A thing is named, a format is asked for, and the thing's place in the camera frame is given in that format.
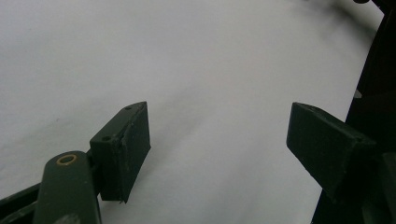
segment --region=hole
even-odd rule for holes
[[[61,158],[59,158],[56,161],[56,163],[58,165],[69,165],[69,164],[73,163],[76,159],[77,159],[76,155],[69,154],[69,155],[65,155],[65,156],[62,156]]]
[[[103,141],[108,141],[108,140],[110,140],[110,139],[111,139],[110,136],[105,136],[105,137],[102,138]]]

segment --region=white background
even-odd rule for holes
[[[152,149],[104,223],[310,223],[291,103],[345,119],[380,20],[319,0],[1,1],[0,197],[147,101]]]

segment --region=white surface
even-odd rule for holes
[[[320,188],[286,147],[291,103],[344,119],[369,48],[326,7],[1,1],[0,197],[148,101],[152,149],[104,223],[309,223]]]

